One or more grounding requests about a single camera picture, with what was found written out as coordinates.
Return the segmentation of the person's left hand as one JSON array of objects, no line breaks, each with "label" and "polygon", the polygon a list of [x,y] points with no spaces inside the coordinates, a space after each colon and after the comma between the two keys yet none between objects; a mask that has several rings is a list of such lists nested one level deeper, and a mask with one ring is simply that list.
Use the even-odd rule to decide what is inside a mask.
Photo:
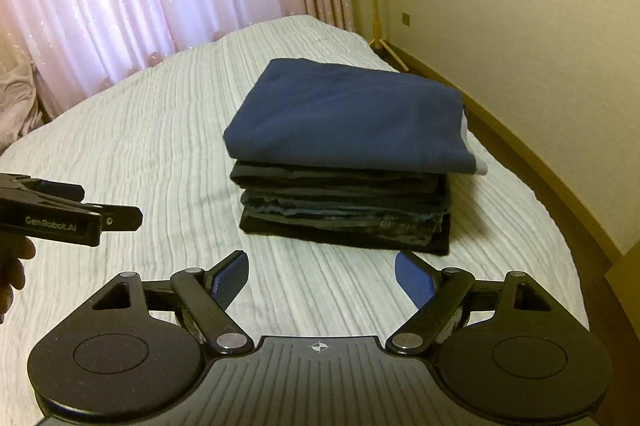
[{"label": "person's left hand", "polygon": [[26,283],[23,261],[30,261],[36,255],[34,243],[24,235],[2,232],[0,272],[0,315],[1,322],[11,309],[14,292],[24,289]]}]

